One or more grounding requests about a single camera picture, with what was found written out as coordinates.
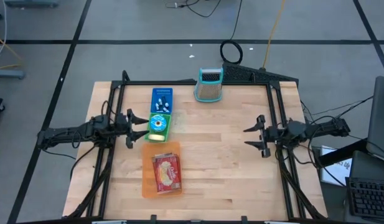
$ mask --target snack package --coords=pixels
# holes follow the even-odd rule
[[[180,165],[177,155],[172,153],[155,155],[153,169],[159,194],[181,189]]]

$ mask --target orange plate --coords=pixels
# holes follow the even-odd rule
[[[182,170],[179,142],[145,143],[142,148],[142,196],[144,198],[168,197],[182,194],[182,188],[173,192],[158,194],[156,176],[154,175],[152,158],[155,155],[173,153],[178,155],[179,170]]]

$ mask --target floor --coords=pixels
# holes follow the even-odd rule
[[[120,79],[124,69],[132,80],[181,80],[196,78],[200,67],[221,66],[219,44],[232,35],[239,1],[223,0],[209,18],[187,8],[167,9],[166,2],[61,0],[54,9],[7,9],[8,44],[23,58],[27,75],[23,80],[0,78],[6,104],[0,116],[0,223],[7,222],[58,81],[63,87],[50,127],[84,122],[93,83]],[[371,96],[375,77],[384,76],[379,58],[384,53],[384,0],[356,2],[379,41],[373,42],[354,1],[288,0],[284,6],[273,39],[286,41],[271,46],[266,69],[299,78],[301,99],[312,113]],[[86,3],[85,23],[79,24]],[[215,4],[200,1],[194,9],[208,14]],[[261,67],[266,41],[254,40],[269,37],[280,5],[281,0],[243,1],[234,36],[245,40],[241,65]],[[238,57],[231,47],[225,53],[229,60]],[[16,58],[3,50],[0,66],[14,63]],[[368,101],[344,116],[354,136],[367,136],[370,108]],[[325,137],[315,144],[342,147],[354,141]],[[69,145],[52,151],[77,153]],[[18,222],[60,218],[72,164],[66,157],[40,155]],[[340,220],[344,190],[327,184],[322,190],[329,217]]]

